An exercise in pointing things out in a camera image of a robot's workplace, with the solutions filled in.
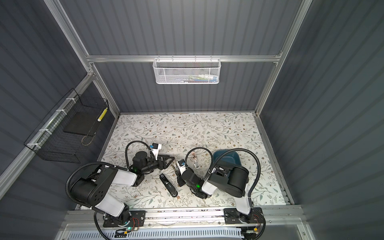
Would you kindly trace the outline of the pink mini stapler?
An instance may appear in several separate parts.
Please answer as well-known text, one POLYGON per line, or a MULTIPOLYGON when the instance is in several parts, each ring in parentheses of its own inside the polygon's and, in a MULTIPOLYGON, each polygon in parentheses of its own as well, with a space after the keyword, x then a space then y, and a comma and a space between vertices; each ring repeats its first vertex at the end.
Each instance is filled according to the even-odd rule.
POLYGON ((199 161, 195 152, 192 152, 192 159, 196 169, 200 168, 199 161))

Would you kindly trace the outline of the beige mini stapler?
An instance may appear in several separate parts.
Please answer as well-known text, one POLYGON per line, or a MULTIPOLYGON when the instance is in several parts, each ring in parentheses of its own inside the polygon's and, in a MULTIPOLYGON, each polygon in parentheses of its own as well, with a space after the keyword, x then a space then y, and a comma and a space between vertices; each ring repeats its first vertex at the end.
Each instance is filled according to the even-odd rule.
POLYGON ((172 162, 172 167, 173 167, 176 175, 179 174, 179 169, 178 169, 178 167, 176 166, 176 164, 174 162, 172 162))

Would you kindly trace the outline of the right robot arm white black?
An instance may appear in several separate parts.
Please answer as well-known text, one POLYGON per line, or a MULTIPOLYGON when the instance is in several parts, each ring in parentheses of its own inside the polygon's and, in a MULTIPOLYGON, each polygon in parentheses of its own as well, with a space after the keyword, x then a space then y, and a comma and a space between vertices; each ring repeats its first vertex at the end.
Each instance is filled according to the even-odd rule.
POLYGON ((206 199, 212 196, 216 190, 220 190, 234 197, 236 209, 240 214, 249 215, 251 213, 251 199, 247 196, 249 171, 244 167, 239 165, 215 167, 206 180, 197 176, 186 165, 179 167, 179 171, 183 181, 196 197, 206 199))

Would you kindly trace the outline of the black long stapler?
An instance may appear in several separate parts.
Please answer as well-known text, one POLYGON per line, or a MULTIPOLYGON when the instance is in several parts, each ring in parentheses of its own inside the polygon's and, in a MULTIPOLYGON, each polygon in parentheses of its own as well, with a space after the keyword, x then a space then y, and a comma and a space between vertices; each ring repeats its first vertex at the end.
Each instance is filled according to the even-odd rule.
POLYGON ((175 198, 178 196, 178 192, 177 192, 176 188, 174 187, 174 185, 168 180, 168 178, 164 174, 160 174, 160 180, 163 183, 163 185, 166 187, 166 189, 168 190, 168 192, 170 193, 170 195, 172 197, 175 198))

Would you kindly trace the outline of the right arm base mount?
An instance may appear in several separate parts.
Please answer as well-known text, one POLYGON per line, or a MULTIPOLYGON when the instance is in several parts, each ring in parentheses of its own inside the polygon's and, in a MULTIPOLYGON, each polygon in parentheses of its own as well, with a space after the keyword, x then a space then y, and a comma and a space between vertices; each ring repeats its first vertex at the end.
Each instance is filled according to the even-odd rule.
POLYGON ((258 226, 266 223, 263 211, 261 208, 251 208, 249 214, 242 214, 236 208, 224 209, 225 223, 231 224, 256 224, 258 226))

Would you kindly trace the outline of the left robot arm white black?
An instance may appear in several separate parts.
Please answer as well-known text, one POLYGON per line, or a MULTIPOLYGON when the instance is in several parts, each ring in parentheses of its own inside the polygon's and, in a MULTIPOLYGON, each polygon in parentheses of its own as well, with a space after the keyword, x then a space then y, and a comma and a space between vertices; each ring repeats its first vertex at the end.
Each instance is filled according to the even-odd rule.
POLYGON ((129 207, 109 193, 112 185, 137 187, 145 175, 168 168, 175 157, 137 152, 133 164, 122 168, 105 162, 89 163, 75 170, 66 182, 66 194, 75 203, 114 218, 127 219, 129 207))

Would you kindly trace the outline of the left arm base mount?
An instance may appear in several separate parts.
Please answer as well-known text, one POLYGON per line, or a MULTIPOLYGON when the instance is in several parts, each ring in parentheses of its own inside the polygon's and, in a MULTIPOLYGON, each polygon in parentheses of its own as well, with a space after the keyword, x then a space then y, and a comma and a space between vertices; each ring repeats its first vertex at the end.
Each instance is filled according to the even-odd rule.
POLYGON ((146 211, 123 211, 120 216, 107 214, 104 217, 104 228, 139 228, 144 225, 146 211))

